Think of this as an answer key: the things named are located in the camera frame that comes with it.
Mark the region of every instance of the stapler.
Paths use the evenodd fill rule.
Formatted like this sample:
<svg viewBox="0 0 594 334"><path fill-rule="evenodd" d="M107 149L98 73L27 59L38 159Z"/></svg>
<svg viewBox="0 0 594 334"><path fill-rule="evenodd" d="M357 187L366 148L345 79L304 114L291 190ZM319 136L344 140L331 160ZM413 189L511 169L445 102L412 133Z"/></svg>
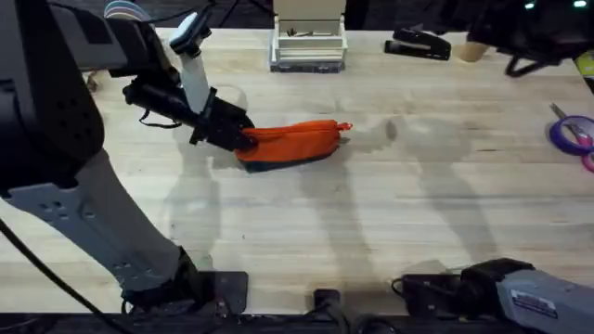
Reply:
<svg viewBox="0 0 594 334"><path fill-rule="evenodd" d="M386 41L383 52L435 60L448 60L450 43L440 37L410 29L394 32L393 41Z"/></svg>

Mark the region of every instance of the scissors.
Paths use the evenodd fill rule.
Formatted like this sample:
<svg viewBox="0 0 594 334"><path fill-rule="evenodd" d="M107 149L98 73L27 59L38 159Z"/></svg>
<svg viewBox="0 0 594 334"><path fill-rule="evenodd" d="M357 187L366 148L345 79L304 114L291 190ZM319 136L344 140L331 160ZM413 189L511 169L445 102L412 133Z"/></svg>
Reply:
<svg viewBox="0 0 594 334"><path fill-rule="evenodd" d="M564 120L567 118L567 114L563 112L563 110L561 110L561 108L559 108L556 104L551 103L550 108L553 110L555 115L557 115L557 117L560 120ZM584 130L582 130L582 128L580 128L578 125L565 124L564 126L572 133L572 135L574 135L575 141L577 141L578 144L590 147L594 145L594 139L592 139L592 137L588 135ZM584 167L592 173L594 173L593 158L594 156L592 155L592 153L581 157L582 164L584 165Z"/></svg>

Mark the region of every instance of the wooden tabletop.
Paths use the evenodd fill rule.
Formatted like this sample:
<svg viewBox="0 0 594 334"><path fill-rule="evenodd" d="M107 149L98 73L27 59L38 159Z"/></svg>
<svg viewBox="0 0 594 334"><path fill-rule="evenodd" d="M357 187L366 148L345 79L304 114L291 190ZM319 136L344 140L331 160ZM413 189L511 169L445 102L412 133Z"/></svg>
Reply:
<svg viewBox="0 0 594 334"><path fill-rule="evenodd" d="M123 102L129 79L108 75L95 94L105 148L150 220L198 266L249 273L250 312L301 312L313 289L337 288L350 306L397 313L393 277L503 256L594 286L594 175L545 137L550 102L594 116L575 66L514 80L495 52L475 64L388 56L390 37L348 32L341 74L270 73L268 31L214 31L204 43L210 84L257 126L353 123L350 142L324 161L248 174L231 153L191 146L188 128L142 126L142 110ZM464 35L446 39L456 53ZM67 282L119 310L106 270L43 222L4 202L0 212ZM83 310L3 238L0 296L3 312Z"/></svg>

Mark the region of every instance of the orange pencil case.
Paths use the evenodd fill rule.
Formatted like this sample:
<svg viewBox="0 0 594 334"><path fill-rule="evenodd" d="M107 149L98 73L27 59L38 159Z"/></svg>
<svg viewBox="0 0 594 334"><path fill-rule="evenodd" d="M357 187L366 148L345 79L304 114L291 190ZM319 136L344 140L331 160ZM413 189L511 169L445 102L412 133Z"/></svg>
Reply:
<svg viewBox="0 0 594 334"><path fill-rule="evenodd" d="M341 131L350 130L352 126L327 120L267 129L244 129L243 133L257 144L254 148L235 150L235 155L248 172L319 161L338 148Z"/></svg>

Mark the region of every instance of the label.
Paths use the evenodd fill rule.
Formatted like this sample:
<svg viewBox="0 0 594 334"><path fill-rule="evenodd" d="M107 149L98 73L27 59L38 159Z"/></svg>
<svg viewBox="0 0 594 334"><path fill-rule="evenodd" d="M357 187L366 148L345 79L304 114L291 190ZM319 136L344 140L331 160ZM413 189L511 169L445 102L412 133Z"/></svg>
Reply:
<svg viewBox="0 0 594 334"><path fill-rule="evenodd" d="M557 308L555 307L554 302L551 302L544 298L540 298L530 293L521 292L513 289L511 291L511 300L516 306L522 307L523 309L536 312L554 319L557 319L559 317L557 315Z"/></svg>

